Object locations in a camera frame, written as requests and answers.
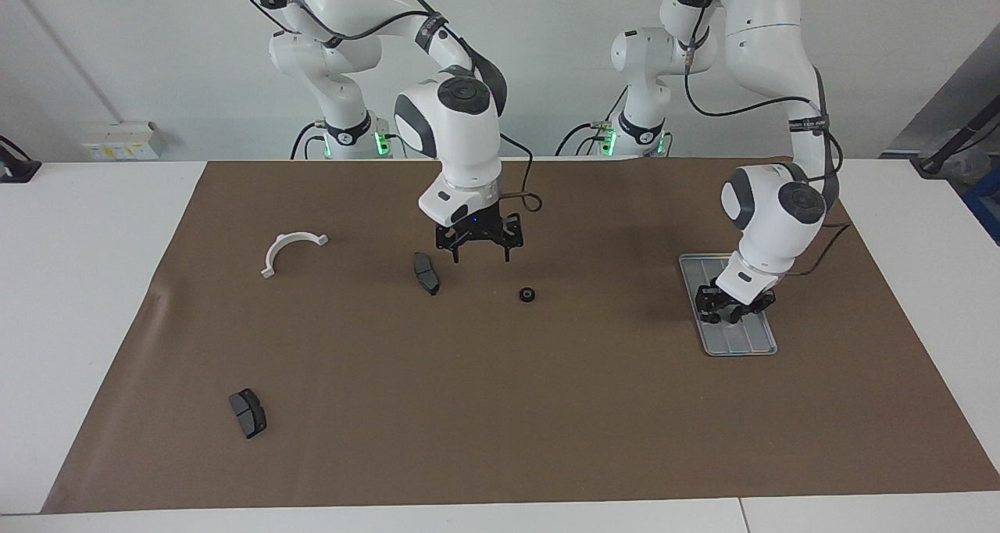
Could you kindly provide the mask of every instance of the white tabletop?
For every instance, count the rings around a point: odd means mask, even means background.
[[[46,165],[0,185],[0,513],[40,510],[204,163]],[[994,466],[1000,249],[943,181],[850,160],[843,203]],[[0,530],[1000,531],[1000,493],[0,517]]]

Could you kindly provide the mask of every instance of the brown table surface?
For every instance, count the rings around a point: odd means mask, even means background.
[[[526,247],[460,265],[416,206],[436,163],[210,163],[44,511],[1000,489],[854,231],[778,288],[777,356],[704,354],[678,258],[734,249],[746,162],[536,163]],[[330,244],[265,281],[290,231]]]

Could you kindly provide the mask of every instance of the brown mat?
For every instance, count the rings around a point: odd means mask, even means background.
[[[211,163],[44,511],[1000,488],[855,233],[779,287],[778,356],[704,354],[677,260],[736,245],[739,163],[539,163],[527,247],[459,266],[416,206],[436,163]],[[265,281],[287,231],[330,244]]]

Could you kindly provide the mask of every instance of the green indicator light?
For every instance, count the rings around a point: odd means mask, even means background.
[[[385,140],[385,135],[382,133],[375,134],[375,144],[378,145],[378,155],[385,156],[389,153],[389,144]]]
[[[615,155],[615,142],[618,142],[618,133],[615,133],[615,131],[611,131],[610,136],[607,137],[607,138],[605,138],[604,142],[605,142],[605,144],[603,146],[604,155],[605,156],[614,156]]]

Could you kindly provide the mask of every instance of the white c-shaped part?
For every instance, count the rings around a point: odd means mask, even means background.
[[[274,259],[278,257],[278,252],[281,252],[286,245],[296,241],[311,241],[315,245],[325,245],[330,239],[325,234],[323,236],[316,236],[315,234],[307,233],[307,231],[297,231],[295,234],[279,234],[278,239],[271,245],[271,249],[267,251],[265,269],[260,272],[264,276],[264,279],[274,277]]]

